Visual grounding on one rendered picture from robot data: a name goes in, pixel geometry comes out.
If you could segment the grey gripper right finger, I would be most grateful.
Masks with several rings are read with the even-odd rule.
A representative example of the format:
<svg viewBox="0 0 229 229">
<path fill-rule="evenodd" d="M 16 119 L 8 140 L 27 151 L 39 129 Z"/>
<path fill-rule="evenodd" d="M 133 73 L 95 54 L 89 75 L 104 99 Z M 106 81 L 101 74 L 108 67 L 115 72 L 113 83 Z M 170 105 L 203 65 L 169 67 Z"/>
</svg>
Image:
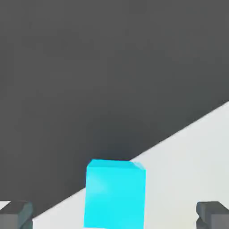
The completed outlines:
<svg viewBox="0 0 229 229">
<path fill-rule="evenodd" d="M 229 229 L 229 209 L 218 201 L 196 204 L 196 229 Z"/>
</svg>

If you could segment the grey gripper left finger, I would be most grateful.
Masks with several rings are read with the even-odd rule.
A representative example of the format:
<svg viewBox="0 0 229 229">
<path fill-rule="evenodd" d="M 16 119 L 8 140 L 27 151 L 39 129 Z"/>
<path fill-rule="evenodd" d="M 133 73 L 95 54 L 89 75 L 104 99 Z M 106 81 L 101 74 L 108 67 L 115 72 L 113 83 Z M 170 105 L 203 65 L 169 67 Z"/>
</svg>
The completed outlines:
<svg viewBox="0 0 229 229">
<path fill-rule="evenodd" d="M 0 229 L 33 229 L 33 205 L 11 201 L 0 210 Z"/>
</svg>

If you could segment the small cyan cube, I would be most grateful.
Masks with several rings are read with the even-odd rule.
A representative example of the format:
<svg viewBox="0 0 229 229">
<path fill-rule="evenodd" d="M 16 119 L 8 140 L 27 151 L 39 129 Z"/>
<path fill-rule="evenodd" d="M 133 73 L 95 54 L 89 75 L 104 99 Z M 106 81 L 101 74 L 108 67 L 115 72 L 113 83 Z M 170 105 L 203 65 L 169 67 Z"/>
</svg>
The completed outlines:
<svg viewBox="0 0 229 229">
<path fill-rule="evenodd" d="M 86 168 L 84 228 L 144 229 L 146 169 L 93 159 Z"/>
</svg>

